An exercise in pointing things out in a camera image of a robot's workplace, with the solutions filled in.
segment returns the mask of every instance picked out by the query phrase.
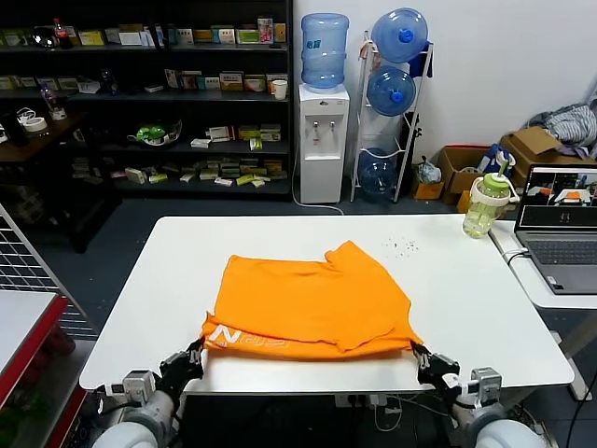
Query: tape roll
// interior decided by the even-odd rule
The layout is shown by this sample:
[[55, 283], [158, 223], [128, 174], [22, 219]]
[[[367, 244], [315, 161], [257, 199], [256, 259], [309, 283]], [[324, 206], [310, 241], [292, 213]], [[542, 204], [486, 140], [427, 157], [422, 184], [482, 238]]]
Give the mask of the tape roll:
[[28, 119], [25, 121], [22, 126], [28, 133], [38, 133], [39, 131], [46, 129], [48, 124], [46, 123], [46, 119], [43, 117], [35, 117], [34, 119]]

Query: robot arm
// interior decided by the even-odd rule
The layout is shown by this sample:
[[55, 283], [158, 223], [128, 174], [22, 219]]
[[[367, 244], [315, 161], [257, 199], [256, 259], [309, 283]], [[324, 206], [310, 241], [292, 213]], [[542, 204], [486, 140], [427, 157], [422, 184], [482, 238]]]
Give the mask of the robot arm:
[[530, 428], [506, 419], [499, 403], [502, 376], [492, 368], [474, 369], [468, 382], [459, 379], [457, 362], [411, 343], [419, 362], [417, 380], [432, 385], [465, 433], [471, 448], [546, 448]]
[[[180, 406], [185, 386], [190, 380], [203, 377], [203, 341], [201, 338], [186, 352], [175, 353], [163, 361], [160, 364], [162, 378], [157, 381], [155, 392], [143, 406], [126, 412], [122, 421], [102, 434], [93, 448], [167, 447], [174, 414]], [[136, 397], [143, 400], [143, 395]]]
[[[127, 411], [120, 423], [109, 428], [93, 448], [166, 448], [174, 414], [187, 383], [203, 377], [203, 338], [160, 364], [162, 378], [143, 406]], [[471, 379], [461, 382], [457, 362], [432, 354], [412, 343], [419, 362], [417, 379], [432, 385], [452, 417], [465, 433], [470, 448], [546, 448], [545, 442], [522, 423], [506, 419], [499, 403], [502, 377], [494, 369], [474, 369]]]

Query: orange t-shirt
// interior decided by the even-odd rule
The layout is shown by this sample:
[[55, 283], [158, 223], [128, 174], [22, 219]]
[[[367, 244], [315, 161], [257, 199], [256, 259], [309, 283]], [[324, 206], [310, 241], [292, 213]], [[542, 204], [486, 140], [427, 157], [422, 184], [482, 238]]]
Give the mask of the orange t-shirt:
[[359, 357], [422, 343], [409, 310], [390, 274], [349, 241], [326, 252], [326, 262], [230, 257], [203, 335], [212, 349]]

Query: water bottle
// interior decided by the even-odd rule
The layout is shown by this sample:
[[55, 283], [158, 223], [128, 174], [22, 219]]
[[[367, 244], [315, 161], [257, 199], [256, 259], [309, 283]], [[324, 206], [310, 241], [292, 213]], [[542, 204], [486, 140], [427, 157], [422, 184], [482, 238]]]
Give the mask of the water bottle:
[[423, 51], [427, 33], [427, 22], [421, 13], [402, 7], [381, 16], [371, 38], [386, 61], [407, 63]]
[[504, 207], [520, 199], [503, 174], [506, 167], [507, 163], [504, 163], [499, 173], [477, 177], [473, 182], [470, 189], [470, 205], [463, 222], [463, 231], [471, 238], [486, 235], [493, 222], [502, 215]]
[[309, 14], [302, 18], [302, 80], [317, 89], [344, 82], [346, 32], [349, 20], [341, 14]]
[[42, 82], [41, 84], [41, 96], [46, 101], [48, 105], [49, 114], [54, 121], [58, 121], [61, 119], [66, 118], [66, 112], [64, 112], [64, 108], [60, 107], [58, 104], [58, 98], [56, 97], [56, 93], [48, 87], [48, 84]]
[[361, 189], [372, 196], [391, 196], [398, 182], [393, 158], [375, 157], [387, 155], [379, 147], [370, 147], [367, 151], [362, 151], [358, 158], [358, 183]]
[[369, 79], [367, 98], [373, 109], [386, 117], [404, 114], [414, 101], [412, 78], [391, 65], [383, 65]]

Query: green water bottle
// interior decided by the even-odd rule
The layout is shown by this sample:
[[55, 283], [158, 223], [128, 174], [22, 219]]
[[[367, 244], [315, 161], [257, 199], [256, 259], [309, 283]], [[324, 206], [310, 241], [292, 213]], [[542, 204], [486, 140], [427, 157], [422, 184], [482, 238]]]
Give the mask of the green water bottle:
[[520, 199], [509, 179], [503, 174], [506, 168], [507, 162], [502, 165], [499, 173], [477, 177], [473, 182], [470, 189], [470, 205], [463, 222], [463, 231], [471, 238], [486, 235], [493, 222], [502, 215], [504, 207]]

